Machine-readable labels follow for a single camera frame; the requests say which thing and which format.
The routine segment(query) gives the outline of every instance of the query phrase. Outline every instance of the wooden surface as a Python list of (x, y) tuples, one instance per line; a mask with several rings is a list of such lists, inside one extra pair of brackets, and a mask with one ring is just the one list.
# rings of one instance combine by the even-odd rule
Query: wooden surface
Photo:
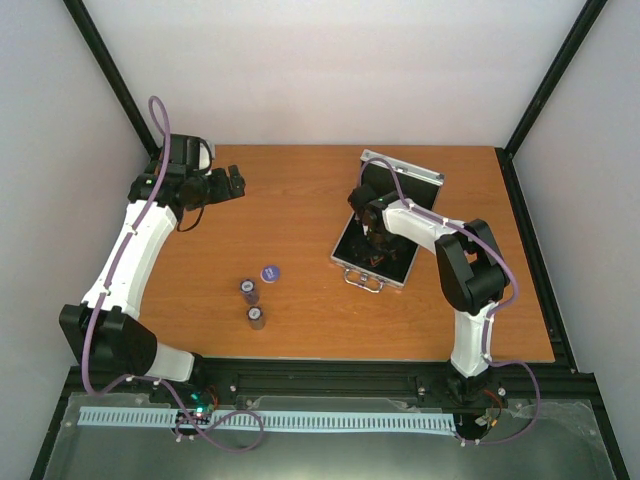
[[(160, 252), (141, 321), (168, 345), (203, 355), (321, 359), (446, 360), (453, 310), (435, 257), (420, 250), (403, 291), (347, 285), (329, 260), (351, 210), (358, 146), (219, 146), (217, 166), (237, 164), (246, 196), (206, 208), (201, 224), (173, 233)], [(521, 296), (494, 327), (496, 359), (553, 361), (495, 153), (489, 147), (370, 147), (444, 173), (435, 206), (450, 218), (486, 220), (520, 283)], [(185, 218), (185, 225), (193, 219)], [(254, 331), (239, 293), (258, 280), (267, 325)], [(509, 287), (505, 298), (511, 295)]]

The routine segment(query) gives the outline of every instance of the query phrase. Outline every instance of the white linear rail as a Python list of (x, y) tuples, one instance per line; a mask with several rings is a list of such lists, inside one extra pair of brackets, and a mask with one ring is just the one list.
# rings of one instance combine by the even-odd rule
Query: white linear rail
[[(206, 428), (232, 410), (216, 410)], [(444, 413), (256, 412), (267, 432), (288, 433), (426, 433), (453, 435), (453, 415)], [(174, 428), (178, 409), (81, 407), (79, 426)], [(188, 423), (180, 428), (193, 428)], [(255, 419), (236, 415), (216, 427), (220, 430), (258, 431)]]

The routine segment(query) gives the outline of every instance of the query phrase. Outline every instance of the battery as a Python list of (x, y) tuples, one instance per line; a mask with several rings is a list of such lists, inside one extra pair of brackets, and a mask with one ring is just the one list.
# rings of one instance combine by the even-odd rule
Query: battery
[(247, 318), (249, 325), (254, 330), (262, 330), (264, 328), (264, 313), (260, 307), (251, 307), (247, 310)]
[(253, 280), (249, 280), (248, 278), (243, 280), (240, 283), (240, 292), (242, 292), (242, 296), (249, 305), (258, 304), (258, 300), (260, 300), (260, 294), (258, 294), (258, 287), (256, 286), (256, 282), (254, 282)]

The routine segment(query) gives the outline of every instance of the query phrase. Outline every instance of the clear plastic sheet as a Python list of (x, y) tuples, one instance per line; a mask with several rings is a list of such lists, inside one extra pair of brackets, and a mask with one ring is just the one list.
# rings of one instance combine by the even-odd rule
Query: clear plastic sheet
[[(168, 429), (77, 427), (82, 405), (148, 407), (149, 403), (146, 396), (132, 394), (102, 399), (72, 397), (45, 478), (615, 478), (591, 406), (584, 401), (544, 401), (538, 424), (530, 433), (495, 447), (461, 448), (452, 437), (423, 434), (277, 433), (267, 434), (257, 449), (242, 455), (221, 452), (197, 439), (176, 443)], [(256, 412), (412, 411), (402, 402), (344, 398), (263, 397), (247, 407)], [(487, 440), (521, 430), (531, 421), (533, 412), (529, 400), (511, 399), (500, 425)], [(214, 435), (232, 447), (248, 445), (254, 438), (252, 432), (221, 431)]]

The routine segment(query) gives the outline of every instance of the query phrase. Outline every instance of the white wall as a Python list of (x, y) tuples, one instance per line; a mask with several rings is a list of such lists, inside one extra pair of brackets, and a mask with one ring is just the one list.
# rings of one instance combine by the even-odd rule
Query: white wall
[(640, 478), (640, 2), (609, 2), (516, 156), (581, 370)]
[(144, 151), (61, 1), (0, 2), (0, 478), (27, 478)]
[(504, 145), (584, 0), (86, 0), (136, 99), (218, 143)]

